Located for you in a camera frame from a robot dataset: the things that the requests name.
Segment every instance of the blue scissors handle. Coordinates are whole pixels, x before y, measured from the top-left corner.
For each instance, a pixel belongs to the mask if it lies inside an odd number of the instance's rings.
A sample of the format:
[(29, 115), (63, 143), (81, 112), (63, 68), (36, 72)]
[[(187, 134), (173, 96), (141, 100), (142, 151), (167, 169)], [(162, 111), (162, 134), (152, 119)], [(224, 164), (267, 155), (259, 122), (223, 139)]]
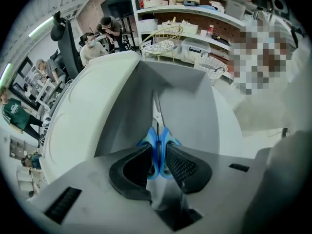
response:
[(151, 127), (147, 132), (147, 136), (137, 144), (137, 146), (142, 146), (145, 143), (149, 143), (151, 144), (152, 149), (153, 149), (152, 159), (153, 159), (153, 166), (154, 166), (155, 172), (153, 175), (148, 177), (148, 179), (154, 179), (159, 174), (159, 161), (158, 161), (158, 151), (157, 151), (158, 139), (159, 139), (158, 135), (156, 134), (154, 128)]
[(173, 176), (171, 174), (166, 173), (164, 171), (166, 166), (166, 148), (168, 143), (174, 143), (176, 145), (181, 145), (181, 143), (176, 139), (173, 138), (170, 134), (170, 131), (167, 127), (164, 127), (161, 135), (159, 136), (159, 141), (161, 142), (161, 155), (160, 155), (160, 169), (159, 173), (164, 178), (172, 178)]

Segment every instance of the scissors blade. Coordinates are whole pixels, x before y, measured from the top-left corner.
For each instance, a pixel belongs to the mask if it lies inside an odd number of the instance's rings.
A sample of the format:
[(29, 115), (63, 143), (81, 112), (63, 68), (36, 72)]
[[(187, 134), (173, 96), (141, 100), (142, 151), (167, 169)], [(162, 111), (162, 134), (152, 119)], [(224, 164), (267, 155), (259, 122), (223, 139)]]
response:
[(155, 129), (157, 135), (161, 134), (164, 129), (164, 122), (161, 115), (159, 97), (155, 90), (153, 90), (153, 128)]

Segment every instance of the face mask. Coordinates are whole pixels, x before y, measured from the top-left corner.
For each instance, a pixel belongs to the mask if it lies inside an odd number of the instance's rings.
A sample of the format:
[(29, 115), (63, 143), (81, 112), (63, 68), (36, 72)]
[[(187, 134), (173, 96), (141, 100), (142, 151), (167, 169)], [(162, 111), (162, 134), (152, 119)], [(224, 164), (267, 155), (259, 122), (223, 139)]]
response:
[(95, 40), (92, 40), (91, 42), (89, 42), (89, 45), (90, 45), (91, 47), (94, 47), (95, 44), (96, 44), (96, 41), (95, 41)]

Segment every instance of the black screen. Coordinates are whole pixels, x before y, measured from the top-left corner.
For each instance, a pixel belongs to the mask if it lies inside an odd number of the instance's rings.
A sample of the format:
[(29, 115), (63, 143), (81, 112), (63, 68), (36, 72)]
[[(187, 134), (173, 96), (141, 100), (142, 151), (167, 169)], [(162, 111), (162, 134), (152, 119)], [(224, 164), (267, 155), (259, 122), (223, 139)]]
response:
[(105, 0), (101, 4), (104, 16), (121, 19), (133, 14), (131, 0)]

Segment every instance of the white ceiling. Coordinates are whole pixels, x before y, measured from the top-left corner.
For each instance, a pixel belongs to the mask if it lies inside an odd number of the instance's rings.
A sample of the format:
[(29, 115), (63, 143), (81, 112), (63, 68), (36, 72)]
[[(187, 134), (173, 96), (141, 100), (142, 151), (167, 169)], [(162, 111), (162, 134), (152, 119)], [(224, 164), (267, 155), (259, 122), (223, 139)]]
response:
[(58, 10), (62, 17), (72, 18), (75, 12), (84, 6), (88, 0), (30, 0), (23, 8), (2, 47), (0, 54), (0, 74), (8, 62), (17, 64), (19, 58), (24, 59), (29, 51), (41, 38), (48, 34), (51, 28), (42, 32), (37, 39), (31, 39), (28, 34)]

